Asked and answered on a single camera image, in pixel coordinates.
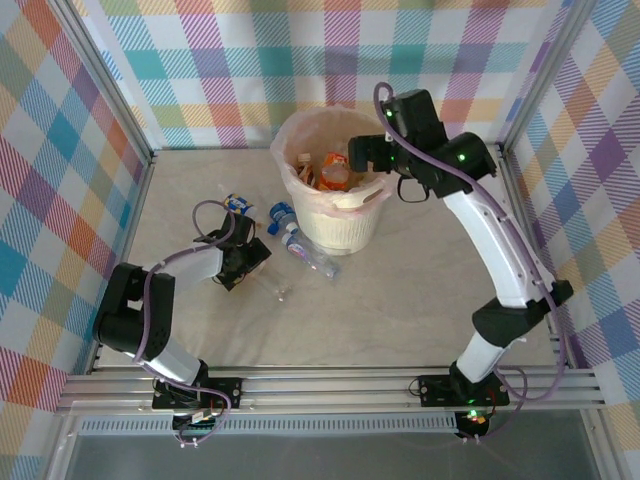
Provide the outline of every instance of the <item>orange package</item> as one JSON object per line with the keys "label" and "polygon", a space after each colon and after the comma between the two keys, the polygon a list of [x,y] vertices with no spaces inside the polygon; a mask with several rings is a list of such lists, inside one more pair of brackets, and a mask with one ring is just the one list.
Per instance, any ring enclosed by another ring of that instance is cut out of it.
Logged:
{"label": "orange package", "polygon": [[346,191],[349,183],[349,161],[344,155],[331,152],[322,165],[322,173],[318,181],[318,190]]}

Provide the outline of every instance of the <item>white trash bin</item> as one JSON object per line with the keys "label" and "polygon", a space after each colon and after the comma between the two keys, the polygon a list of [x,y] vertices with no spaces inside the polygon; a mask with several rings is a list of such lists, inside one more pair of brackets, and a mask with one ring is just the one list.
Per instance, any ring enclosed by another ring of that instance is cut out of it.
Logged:
{"label": "white trash bin", "polygon": [[296,175],[298,155],[311,154],[318,178],[327,153],[344,148],[351,137],[383,132],[377,119],[355,110],[340,106],[313,108],[291,115],[271,144],[300,228],[327,253],[348,255],[369,243],[382,204],[393,192],[395,178],[385,173],[352,174],[350,182],[359,186],[348,192],[320,192]]}

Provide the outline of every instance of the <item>blue bottle cap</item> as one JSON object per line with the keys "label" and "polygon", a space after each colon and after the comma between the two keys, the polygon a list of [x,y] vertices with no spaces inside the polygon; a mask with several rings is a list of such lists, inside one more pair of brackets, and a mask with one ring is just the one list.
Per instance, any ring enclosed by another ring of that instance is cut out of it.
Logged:
{"label": "blue bottle cap", "polygon": [[280,227],[278,227],[277,223],[272,223],[271,225],[269,225],[267,227],[267,232],[270,235],[277,235],[278,234],[278,230],[280,230]]}

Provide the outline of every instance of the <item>black mounting plate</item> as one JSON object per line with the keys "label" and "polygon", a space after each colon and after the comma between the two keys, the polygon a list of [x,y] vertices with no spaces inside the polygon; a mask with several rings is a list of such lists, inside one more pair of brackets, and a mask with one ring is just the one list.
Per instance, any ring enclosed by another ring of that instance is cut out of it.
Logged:
{"label": "black mounting plate", "polygon": [[[242,378],[205,378],[198,386],[226,393],[231,400],[231,408],[237,409],[240,407]],[[156,394],[151,403],[151,408],[154,410],[197,410],[211,408],[211,406],[214,409],[221,409],[224,407],[224,400],[217,395],[181,390],[158,380],[155,381],[154,389]]]}
{"label": "black mounting plate", "polygon": [[490,375],[475,389],[472,395],[462,399],[454,391],[449,375],[421,375],[418,377],[418,392],[422,407],[492,407],[491,390],[496,398],[496,406],[509,405],[509,394],[502,392],[502,383],[495,375]]}

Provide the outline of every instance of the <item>trash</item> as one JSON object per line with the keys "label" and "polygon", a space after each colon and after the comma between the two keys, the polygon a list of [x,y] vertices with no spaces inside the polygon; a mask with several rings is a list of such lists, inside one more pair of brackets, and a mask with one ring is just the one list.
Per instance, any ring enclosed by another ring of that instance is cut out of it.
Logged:
{"label": "trash", "polygon": [[340,271],[340,267],[331,260],[329,255],[318,250],[310,240],[300,233],[285,233],[281,241],[291,254],[327,278],[333,280]]}
{"label": "trash", "polygon": [[275,295],[281,302],[284,302],[287,294],[292,289],[291,284],[284,275],[273,269],[269,262],[263,262],[258,265],[253,272],[247,275],[247,278],[254,280],[267,292]]}
{"label": "trash", "polygon": [[311,165],[311,155],[308,153],[298,155],[298,178],[306,185],[315,187],[316,178],[313,174],[313,165]]}
{"label": "trash", "polygon": [[322,175],[318,182],[318,190],[348,190],[349,160],[344,155],[330,152],[322,165]]}
{"label": "trash", "polygon": [[257,207],[248,200],[245,200],[237,193],[231,193],[224,199],[224,206],[231,210],[233,213],[239,213],[245,217],[249,217],[256,222],[256,228],[262,228],[266,222],[264,218],[260,218],[258,215]]}
{"label": "trash", "polygon": [[308,154],[316,178],[328,152],[352,137],[384,133],[380,122],[356,110],[323,107],[291,115],[271,144],[271,153],[293,199],[302,232],[331,255],[348,255],[373,237],[384,201],[395,192],[397,177],[351,172],[348,191],[318,191],[298,177],[298,155]]}
{"label": "trash", "polygon": [[289,233],[296,233],[298,231],[296,213],[287,202],[276,203],[271,210],[269,210],[269,216],[271,220],[273,220],[273,223],[269,225],[267,232],[271,235],[277,234],[282,229]]}

